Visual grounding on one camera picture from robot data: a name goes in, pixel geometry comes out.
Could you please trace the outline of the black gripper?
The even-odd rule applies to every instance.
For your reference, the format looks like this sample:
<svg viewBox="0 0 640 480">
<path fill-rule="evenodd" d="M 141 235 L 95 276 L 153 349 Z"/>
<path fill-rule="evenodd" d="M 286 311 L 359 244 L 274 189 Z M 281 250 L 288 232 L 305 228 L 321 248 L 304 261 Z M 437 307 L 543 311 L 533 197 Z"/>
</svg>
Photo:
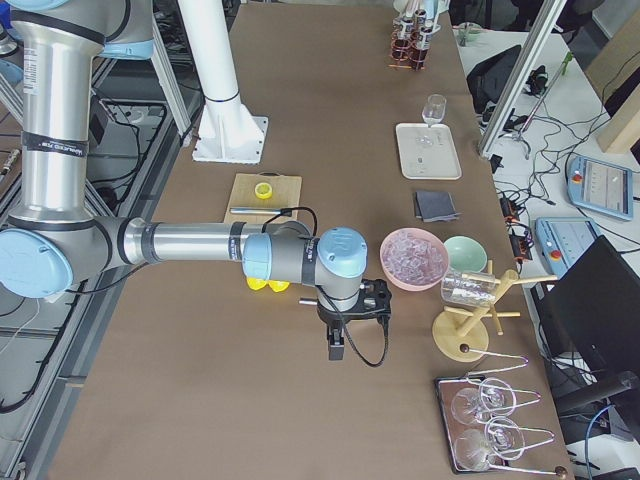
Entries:
<svg viewBox="0 0 640 480">
<path fill-rule="evenodd" d="M 328 325 L 328 360 L 336 361 L 344 358 L 343 329 L 336 328 L 334 330 L 332 327 L 338 327 L 341 320 L 348 324 L 350 321 L 373 319 L 381 326 L 387 326 L 392 315 L 391 298 L 392 294 L 388 285 L 382 279 L 363 279 L 355 297 L 355 303 L 344 311 L 337 311 L 319 292 L 316 311 L 319 318 Z"/>
</svg>

